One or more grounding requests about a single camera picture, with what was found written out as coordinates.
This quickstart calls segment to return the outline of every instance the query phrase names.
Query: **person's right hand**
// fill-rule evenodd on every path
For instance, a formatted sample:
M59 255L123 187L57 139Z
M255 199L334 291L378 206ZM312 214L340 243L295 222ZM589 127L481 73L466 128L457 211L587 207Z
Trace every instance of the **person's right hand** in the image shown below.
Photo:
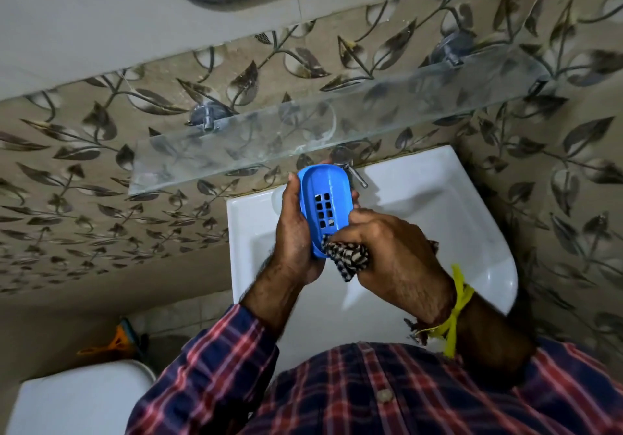
M357 273L363 287L430 327L450 316L456 302L454 282L417 225L369 209L353 210L349 223L331 242L368 248L370 265Z

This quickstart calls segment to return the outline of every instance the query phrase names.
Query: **sink basin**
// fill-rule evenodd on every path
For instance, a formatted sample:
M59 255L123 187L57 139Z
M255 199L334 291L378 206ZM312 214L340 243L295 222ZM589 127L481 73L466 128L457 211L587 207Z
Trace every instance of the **sink basin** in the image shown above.
M473 187L454 150L442 146L358 169L370 187L360 204L417 224L439 242L437 257L448 272L458 264L465 280L502 313L517 294L517 270L507 243ZM253 283L275 241L274 193L227 202L234 301ZM275 374L334 346L359 341L411 343L403 318L412 317L364 289L342 281L328 260L306 286L278 344Z

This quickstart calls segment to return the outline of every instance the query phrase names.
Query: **blue plastic tray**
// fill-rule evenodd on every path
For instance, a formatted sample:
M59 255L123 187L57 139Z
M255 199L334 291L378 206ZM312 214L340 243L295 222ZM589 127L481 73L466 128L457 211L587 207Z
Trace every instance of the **blue plastic tray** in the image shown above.
M314 256L328 258L322 250L323 235L332 235L348 225L353 210L350 182L344 169L316 164L299 171L301 211L310 226Z

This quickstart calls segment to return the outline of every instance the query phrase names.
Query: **red and blue plaid shirt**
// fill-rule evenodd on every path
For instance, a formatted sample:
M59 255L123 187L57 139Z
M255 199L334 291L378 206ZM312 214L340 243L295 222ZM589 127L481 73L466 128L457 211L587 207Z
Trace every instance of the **red and blue plaid shirt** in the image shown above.
M196 433L623 432L623 392L573 344L540 340L525 383L479 387L456 362L408 344L353 343L276 377L275 339L231 306L138 401L129 435Z

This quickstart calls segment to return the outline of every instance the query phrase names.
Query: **yellow wristband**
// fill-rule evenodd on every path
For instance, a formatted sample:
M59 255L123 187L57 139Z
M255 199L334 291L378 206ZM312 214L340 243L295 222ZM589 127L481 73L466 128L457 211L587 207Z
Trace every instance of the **yellow wristband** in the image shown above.
M457 320L458 314L470 301L473 295L473 288L470 285L465 284L465 277L461 272L461 268L458 264L452 265L452 278L454 279L454 286L457 290L457 302L452 309L452 313L448 317L448 320L441 325L432 327L431 329L420 330L417 333L427 332L430 337L444 338L446 339L446 348L444 349L444 355L448 358L454 358L457 349Z

